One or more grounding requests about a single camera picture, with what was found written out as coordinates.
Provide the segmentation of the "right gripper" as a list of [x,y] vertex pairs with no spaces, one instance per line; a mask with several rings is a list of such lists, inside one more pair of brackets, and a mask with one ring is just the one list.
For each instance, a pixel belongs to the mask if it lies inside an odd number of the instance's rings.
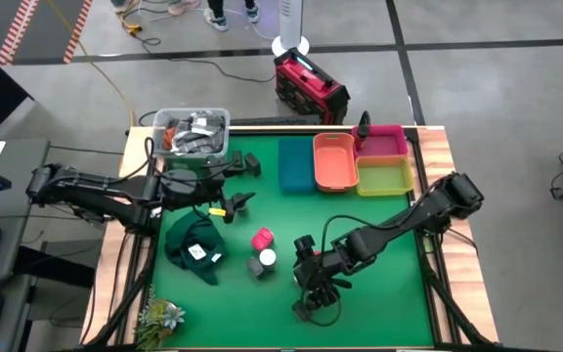
[[342,259],[335,250],[317,253],[312,236],[293,242],[296,260],[292,273],[296,282],[310,292],[311,307],[328,307],[336,302],[337,287],[350,289],[353,285],[334,276],[342,272]]

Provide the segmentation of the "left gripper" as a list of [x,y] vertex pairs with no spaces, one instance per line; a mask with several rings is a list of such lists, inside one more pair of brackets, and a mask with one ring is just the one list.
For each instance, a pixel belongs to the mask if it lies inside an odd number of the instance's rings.
[[201,173],[197,184],[206,193],[210,201],[218,201],[225,211],[223,221],[231,224],[237,214],[237,207],[246,207],[247,202],[256,196],[255,193],[236,193],[230,199],[224,195],[223,187],[226,181],[225,172],[232,168],[232,163],[208,163],[200,167]]

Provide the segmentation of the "pink cylinder block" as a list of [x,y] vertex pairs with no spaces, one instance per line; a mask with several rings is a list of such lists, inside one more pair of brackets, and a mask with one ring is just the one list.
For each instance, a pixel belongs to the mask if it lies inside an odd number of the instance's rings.
[[260,228],[251,238],[251,246],[256,251],[270,248],[274,242],[274,233],[268,228]]

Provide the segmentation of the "bagel seasoning glass jar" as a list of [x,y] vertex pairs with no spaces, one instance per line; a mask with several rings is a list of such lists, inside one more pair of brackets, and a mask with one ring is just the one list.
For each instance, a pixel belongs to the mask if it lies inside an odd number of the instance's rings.
[[270,249],[263,249],[258,256],[258,260],[266,271],[273,271],[276,268],[277,255]]

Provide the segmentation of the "dark green garment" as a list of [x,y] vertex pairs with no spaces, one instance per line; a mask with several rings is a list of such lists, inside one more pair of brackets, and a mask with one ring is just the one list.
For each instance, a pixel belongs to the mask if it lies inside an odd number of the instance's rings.
[[191,271],[208,285],[217,286],[215,270],[227,256],[227,247],[214,223],[192,211],[166,232],[164,254],[173,265]]

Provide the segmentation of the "blue plastic bin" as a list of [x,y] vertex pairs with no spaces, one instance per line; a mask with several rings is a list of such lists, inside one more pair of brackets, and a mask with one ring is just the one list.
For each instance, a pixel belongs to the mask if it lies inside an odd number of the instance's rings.
[[285,193],[312,192],[316,187],[312,140],[282,138],[278,152],[281,190]]

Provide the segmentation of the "grey folded garment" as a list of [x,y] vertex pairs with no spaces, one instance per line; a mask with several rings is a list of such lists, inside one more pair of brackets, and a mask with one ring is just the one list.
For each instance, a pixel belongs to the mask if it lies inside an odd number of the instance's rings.
[[174,154],[216,154],[225,145],[226,118],[212,110],[193,112],[189,117],[174,119],[169,126],[170,151]]

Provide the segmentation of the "black power strip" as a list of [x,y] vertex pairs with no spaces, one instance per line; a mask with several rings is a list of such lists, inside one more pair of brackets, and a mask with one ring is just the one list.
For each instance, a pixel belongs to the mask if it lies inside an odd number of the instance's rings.
[[278,116],[233,119],[233,126],[321,125],[317,115]]

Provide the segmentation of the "clear plastic storage bin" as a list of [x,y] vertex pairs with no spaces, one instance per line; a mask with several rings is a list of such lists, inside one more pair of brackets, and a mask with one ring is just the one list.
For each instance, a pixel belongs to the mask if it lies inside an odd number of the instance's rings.
[[[227,127],[225,131],[225,145],[222,151],[216,154],[174,154],[171,151],[165,150],[162,147],[162,137],[166,128],[171,128],[169,124],[174,119],[183,119],[189,117],[193,112],[200,110],[212,110],[213,112],[223,114],[226,118]],[[229,132],[231,125],[231,116],[229,112],[221,108],[175,108],[175,109],[162,109],[159,110],[154,118],[152,124],[152,138],[155,145],[154,152],[162,157],[183,157],[190,159],[206,159],[208,156],[223,157],[229,146]]]

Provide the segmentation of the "artificial succulent plant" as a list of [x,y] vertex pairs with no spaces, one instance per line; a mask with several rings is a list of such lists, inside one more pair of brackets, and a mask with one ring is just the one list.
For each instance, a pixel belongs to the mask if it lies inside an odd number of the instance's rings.
[[157,297],[155,286],[150,285],[143,310],[135,328],[136,350],[152,352],[173,335],[185,322],[186,312],[172,301]]

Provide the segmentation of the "red black power station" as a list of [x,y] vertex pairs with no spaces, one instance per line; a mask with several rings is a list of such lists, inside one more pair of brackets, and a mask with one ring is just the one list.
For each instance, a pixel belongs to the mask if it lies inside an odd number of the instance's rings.
[[302,115],[317,115],[323,125],[341,125],[350,95],[344,84],[291,48],[274,59],[275,91],[281,101]]

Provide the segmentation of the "pink plastic bin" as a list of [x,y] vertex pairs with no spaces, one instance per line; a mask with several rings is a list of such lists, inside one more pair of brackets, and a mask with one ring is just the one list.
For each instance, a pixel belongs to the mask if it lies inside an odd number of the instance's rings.
[[352,129],[356,156],[407,155],[408,145],[401,125],[371,125],[369,136],[361,150],[356,149],[356,130]]

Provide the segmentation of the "person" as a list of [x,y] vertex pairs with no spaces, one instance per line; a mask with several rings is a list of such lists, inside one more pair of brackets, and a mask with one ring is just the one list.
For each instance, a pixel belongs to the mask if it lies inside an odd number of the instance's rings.
[[[260,18],[260,8],[256,0],[244,0],[244,12],[247,20],[256,24]],[[207,0],[203,11],[204,20],[218,31],[227,31],[229,25],[224,12],[224,0]]]
[[[117,14],[124,13],[135,0],[109,0]],[[168,14],[171,16],[181,16],[185,12],[196,8],[200,0],[169,0],[167,5]]]

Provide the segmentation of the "white column stand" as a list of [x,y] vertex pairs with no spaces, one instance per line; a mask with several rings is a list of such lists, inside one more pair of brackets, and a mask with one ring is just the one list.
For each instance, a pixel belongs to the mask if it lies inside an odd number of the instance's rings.
[[291,48],[307,55],[309,41],[303,36],[303,0],[279,0],[280,34],[273,40],[272,51],[276,57]]

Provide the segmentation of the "grey desk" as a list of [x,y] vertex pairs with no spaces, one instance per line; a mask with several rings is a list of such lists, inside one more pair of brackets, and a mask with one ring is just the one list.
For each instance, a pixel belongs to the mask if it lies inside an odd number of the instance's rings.
[[[8,140],[0,154],[0,175],[12,183],[11,189],[0,191],[0,284],[12,273],[26,215],[31,208],[25,189],[32,170],[45,161],[48,148],[49,142],[44,138]],[[18,275],[1,290],[4,306],[0,321],[0,352],[18,351],[30,285],[30,276]]]

